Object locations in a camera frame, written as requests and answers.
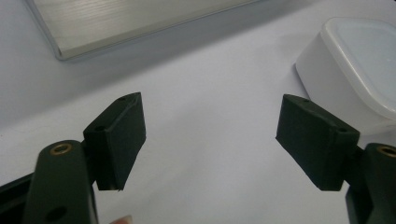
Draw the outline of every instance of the metal plate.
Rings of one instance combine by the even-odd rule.
[[[257,0],[26,0],[58,59]]]

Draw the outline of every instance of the white container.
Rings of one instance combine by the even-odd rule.
[[[362,134],[396,129],[396,28],[333,18],[296,62],[313,102]]]

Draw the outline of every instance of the black plastic part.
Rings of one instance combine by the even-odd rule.
[[[369,144],[364,150],[361,166],[374,205],[367,223],[396,223],[396,148]]]
[[[32,175],[0,187],[0,223],[21,223]]]
[[[340,190],[360,133],[302,97],[283,96],[276,139],[321,190]]]
[[[111,104],[84,130],[84,137],[98,188],[123,189],[146,140],[140,92]]]
[[[373,211],[370,194],[349,188],[346,193],[346,207],[350,224],[366,224]]]
[[[97,223],[92,186],[80,142],[44,148],[29,189],[23,223]]]

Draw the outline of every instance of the container lid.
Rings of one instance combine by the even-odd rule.
[[[396,28],[383,21],[333,18],[320,35],[363,102],[396,119]]]

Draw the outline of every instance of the brass screw insert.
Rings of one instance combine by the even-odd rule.
[[[63,154],[65,154],[65,153],[69,152],[72,148],[73,148],[72,145],[70,145],[70,144],[68,144],[68,143],[61,143],[61,144],[59,144],[59,145],[53,147],[53,148],[49,151],[49,153],[50,153],[52,156],[60,156],[60,155],[63,155]]]

